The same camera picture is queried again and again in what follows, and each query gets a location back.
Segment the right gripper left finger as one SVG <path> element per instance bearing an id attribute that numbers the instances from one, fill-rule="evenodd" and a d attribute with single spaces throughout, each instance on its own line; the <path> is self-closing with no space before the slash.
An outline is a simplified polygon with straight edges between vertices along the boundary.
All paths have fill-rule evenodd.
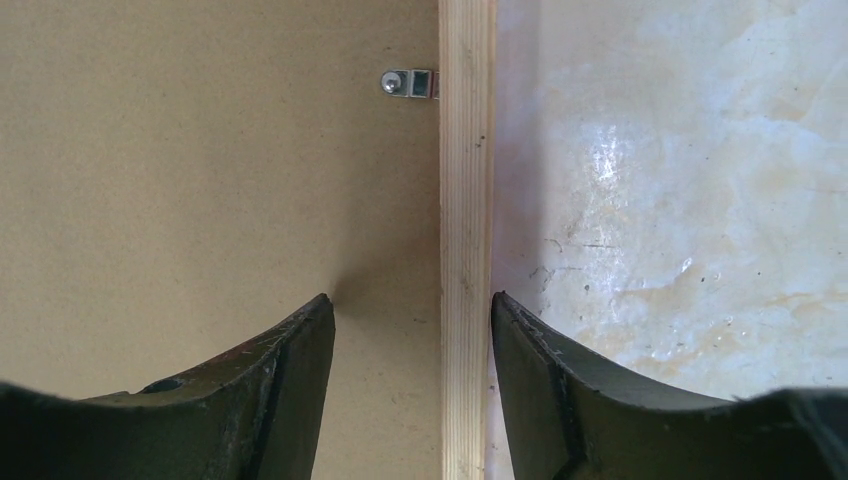
<path id="1" fill-rule="evenodd" d="M 139 392 L 70 400 L 1 386 L 5 479 L 308 479 L 335 339 L 318 295 Z"/>

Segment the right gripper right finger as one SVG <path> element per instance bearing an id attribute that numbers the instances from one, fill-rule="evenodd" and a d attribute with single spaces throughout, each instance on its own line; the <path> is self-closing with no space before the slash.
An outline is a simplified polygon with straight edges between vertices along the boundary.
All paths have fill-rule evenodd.
<path id="1" fill-rule="evenodd" d="M 504 292 L 494 358 L 519 479 L 843 479 L 847 392 L 686 391 L 560 334 Z"/>

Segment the brown cardboard backing board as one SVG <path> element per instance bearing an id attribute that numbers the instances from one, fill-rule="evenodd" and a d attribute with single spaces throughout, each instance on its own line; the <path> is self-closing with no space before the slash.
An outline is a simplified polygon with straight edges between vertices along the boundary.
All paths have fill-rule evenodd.
<path id="1" fill-rule="evenodd" d="M 441 475 L 434 1 L 5 1 L 1 377 L 137 391 L 327 294 L 317 479 Z"/>

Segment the pink wooden picture frame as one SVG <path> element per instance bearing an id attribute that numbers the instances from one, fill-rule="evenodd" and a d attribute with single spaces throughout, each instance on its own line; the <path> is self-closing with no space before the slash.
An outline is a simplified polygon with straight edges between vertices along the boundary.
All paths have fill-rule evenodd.
<path id="1" fill-rule="evenodd" d="M 487 440 L 494 1 L 439 4 L 442 476 L 481 479 Z"/>

